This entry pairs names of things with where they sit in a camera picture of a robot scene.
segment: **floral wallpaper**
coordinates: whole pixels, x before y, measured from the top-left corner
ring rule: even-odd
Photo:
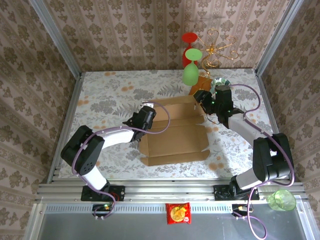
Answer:
[[[261,58],[290,0],[45,0],[82,72],[182,69],[186,44],[207,30],[238,41],[221,51],[221,68],[253,68]],[[197,41],[196,48],[203,48]]]
[[[262,75],[320,226],[320,1],[304,1]]]
[[[23,239],[74,84],[30,3],[0,0],[0,239]]]

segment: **red cup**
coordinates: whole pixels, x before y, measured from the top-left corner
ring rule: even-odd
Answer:
[[[191,63],[191,60],[189,60],[186,57],[186,51],[189,49],[192,49],[193,47],[191,46],[191,43],[195,42],[197,40],[198,36],[194,32],[186,32],[185,34],[182,35],[182,41],[185,43],[188,43],[188,47],[184,50],[183,55],[182,55],[182,66],[185,68],[188,64]]]

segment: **metal frame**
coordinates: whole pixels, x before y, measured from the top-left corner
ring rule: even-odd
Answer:
[[[75,79],[79,79],[81,70],[69,49],[64,37],[60,33],[54,19],[52,18],[50,12],[48,11],[43,0],[30,0],[32,7],[34,8],[36,14],[39,16],[41,22],[43,23],[48,34],[52,38],[54,45],[58,48],[59,53],[62,55],[66,64],[68,65],[71,73]]]
[[[275,54],[279,44],[284,38],[290,24],[294,20],[297,12],[299,11],[304,0],[291,0],[286,8],[276,30],[274,31],[272,38],[270,39],[265,51],[256,66],[256,73],[261,76],[268,66],[272,56]]]
[[[247,201],[215,201],[213,185],[228,184],[229,179],[133,179],[111,180],[112,185],[126,186],[124,202],[117,203],[120,213],[156,213],[163,212],[164,203],[190,202],[193,210],[198,214],[227,213],[230,204],[246,204]],[[25,239],[37,239],[44,213],[83,213],[88,214],[93,204],[101,202],[83,202],[80,200],[82,182],[78,178],[56,178],[51,184],[40,184],[36,196]],[[303,230],[308,240],[319,239],[319,230],[313,217],[308,196],[301,182],[295,182],[291,187],[283,187],[274,183],[258,188],[260,200],[252,201],[253,204],[266,204],[267,197],[279,189],[287,189],[293,193],[297,200],[297,211]]]
[[[50,171],[49,171],[49,174],[47,177],[47,181],[46,181],[47,184],[51,183],[56,168],[58,168],[61,165],[62,158],[60,157],[60,153],[69,139],[69,133],[71,130],[72,122],[74,120],[74,116],[75,116],[75,112],[76,112],[76,108],[77,108],[77,102],[79,100],[79,96],[80,96],[80,93],[82,90],[82,85],[84,83],[85,76],[86,76],[86,73],[82,73],[79,80],[75,82],[72,97],[71,97],[71,100],[69,103],[68,110],[66,112],[66,116],[64,119],[64,123],[63,123],[63,127],[62,127],[61,134],[59,137],[59,141],[56,146],[56,150],[55,150],[55,153],[53,156],[51,168],[50,168]]]
[[[260,92],[261,92],[262,99],[263,99],[263,102],[264,102],[264,105],[265,105],[266,113],[268,114],[269,119],[270,119],[270,124],[271,124],[271,127],[272,127],[272,131],[273,131],[273,133],[278,134],[279,133],[278,125],[277,125],[277,122],[276,122],[276,119],[275,119],[275,116],[274,116],[274,112],[272,111],[272,108],[271,108],[271,105],[270,105],[270,101],[269,101],[269,98],[268,98],[264,83],[262,82],[261,76],[258,75],[256,71],[255,71],[255,78],[256,78],[256,81],[258,82],[258,85],[259,85],[259,88],[260,88]]]

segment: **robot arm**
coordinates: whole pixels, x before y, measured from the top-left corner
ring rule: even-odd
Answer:
[[[155,116],[156,111],[152,106],[150,104],[143,104],[138,113],[133,113],[133,116],[123,123],[129,127],[147,130],[151,129]],[[121,127],[113,129],[94,135],[84,146],[74,166],[75,171],[98,191],[108,192],[110,187],[109,181],[103,177],[96,167],[101,150],[120,143],[140,141],[141,137],[146,134],[138,130],[121,129]],[[80,126],[61,151],[61,158],[72,167],[80,147],[92,134],[92,129],[86,125]]]
[[[198,90],[194,94],[194,98],[206,114],[216,114],[221,124],[237,132],[253,147],[252,168],[231,178],[228,193],[232,197],[239,196],[241,198],[250,188],[258,184],[290,174],[290,167],[279,149],[263,134],[263,131],[258,130],[260,128],[255,123],[249,119],[244,119],[242,110],[234,107],[229,86],[216,86],[215,98],[209,91],[205,90]],[[293,166],[286,135],[264,132],[282,147]],[[271,151],[276,152],[276,155],[271,155]]]

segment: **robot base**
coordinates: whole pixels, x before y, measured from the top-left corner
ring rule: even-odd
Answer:
[[[117,202],[123,202],[125,199],[125,186],[109,186],[108,193],[114,193]],[[111,202],[111,197],[102,195],[91,190],[88,186],[83,186],[81,193],[81,201],[83,202]]]
[[[247,190],[241,190],[232,194],[230,191],[230,185],[214,185],[214,200],[215,201],[234,201],[234,200],[248,200],[251,188]],[[251,200],[259,200],[259,192],[255,190],[252,194]]]

